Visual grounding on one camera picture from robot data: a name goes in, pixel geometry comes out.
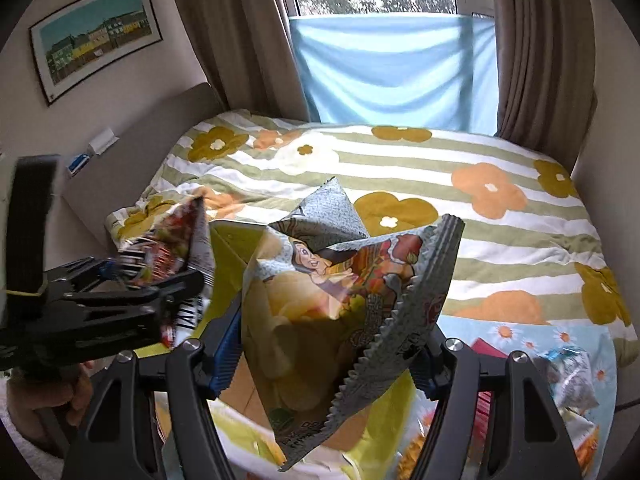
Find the metal screw head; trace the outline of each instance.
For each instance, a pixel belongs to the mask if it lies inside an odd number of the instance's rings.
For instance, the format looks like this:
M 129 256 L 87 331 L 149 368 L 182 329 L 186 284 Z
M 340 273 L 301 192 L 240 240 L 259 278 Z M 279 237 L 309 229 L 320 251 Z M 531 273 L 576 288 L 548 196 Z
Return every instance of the metal screw head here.
M 516 350 L 511 353 L 511 359 L 516 361 L 517 363 L 526 363 L 529 360 L 529 356 L 520 350 Z
M 194 351 L 197 350 L 198 348 L 200 348 L 200 345 L 202 343 L 200 342 L 199 339 L 190 337 L 189 339 L 185 339 L 185 341 L 182 343 L 182 346 L 189 351 Z
M 123 350 L 118 355 L 116 355 L 116 360 L 119 363 L 128 363 L 133 359 L 133 352 L 131 350 Z
M 444 346 L 446 346 L 449 351 L 458 352 L 462 350 L 463 344 L 460 339 L 456 339 L 455 337 L 451 337 L 444 342 Z

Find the headboard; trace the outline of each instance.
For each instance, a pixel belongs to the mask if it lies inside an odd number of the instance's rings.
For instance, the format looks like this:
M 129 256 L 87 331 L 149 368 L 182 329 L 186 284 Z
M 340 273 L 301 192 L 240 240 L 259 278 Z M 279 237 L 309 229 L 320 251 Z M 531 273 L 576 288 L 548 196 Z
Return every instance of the headboard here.
M 62 196 L 89 231 L 113 248 L 104 219 L 131 206 L 180 136 L 223 109 L 208 83 L 159 102 L 125 131 L 102 155 L 94 156 L 72 177 Z

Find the striped duvet cover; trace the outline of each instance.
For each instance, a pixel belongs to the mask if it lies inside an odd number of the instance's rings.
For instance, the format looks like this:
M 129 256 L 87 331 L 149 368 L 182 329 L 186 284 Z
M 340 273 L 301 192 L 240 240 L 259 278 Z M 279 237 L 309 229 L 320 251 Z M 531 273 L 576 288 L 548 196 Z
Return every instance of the striped duvet cover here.
M 634 327 L 569 174 L 495 137 L 392 126 L 285 121 L 246 110 L 195 125 L 140 200 L 106 225 L 117 244 L 194 194 L 211 219 L 268 223 L 337 176 L 372 236 L 453 214 L 465 221 L 443 314 L 511 323 L 607 326 L 618 363 L 638 354 Z

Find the bed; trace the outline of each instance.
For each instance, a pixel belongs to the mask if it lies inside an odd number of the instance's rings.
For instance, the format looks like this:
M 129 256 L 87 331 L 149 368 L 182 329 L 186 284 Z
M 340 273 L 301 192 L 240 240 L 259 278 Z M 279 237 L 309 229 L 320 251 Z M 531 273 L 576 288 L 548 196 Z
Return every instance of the bed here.
M 207 85 L 186 94 L 152 110 L 63 193 L 105 244 L 125 244 L 194 194 L 212 220 L 267 224 L 337 176 L 371 235 L 446 213 L 465 221 L 442 312 L 489 322 L 486 337 L 496 346 L 535 350 L 522 326 L 546 326 L 558 344 L 597 327 L 618 365 L 638 355 L 598 234 L 569 174 L 551 158 L 474 134 L 221 112 Z M 230 231 L 219 234 L 233 246 Z M 614 378 L 611 368 L 595 373 Z

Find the framed picture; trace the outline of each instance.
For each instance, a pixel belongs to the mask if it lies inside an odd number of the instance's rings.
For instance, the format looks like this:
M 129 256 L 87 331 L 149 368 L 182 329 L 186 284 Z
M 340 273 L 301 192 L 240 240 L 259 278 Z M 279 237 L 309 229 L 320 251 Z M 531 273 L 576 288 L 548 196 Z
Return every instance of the framed picture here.
M 109 63 L 162 40 L 151 0 L 78 0 L 30 33 L 47 105 Z

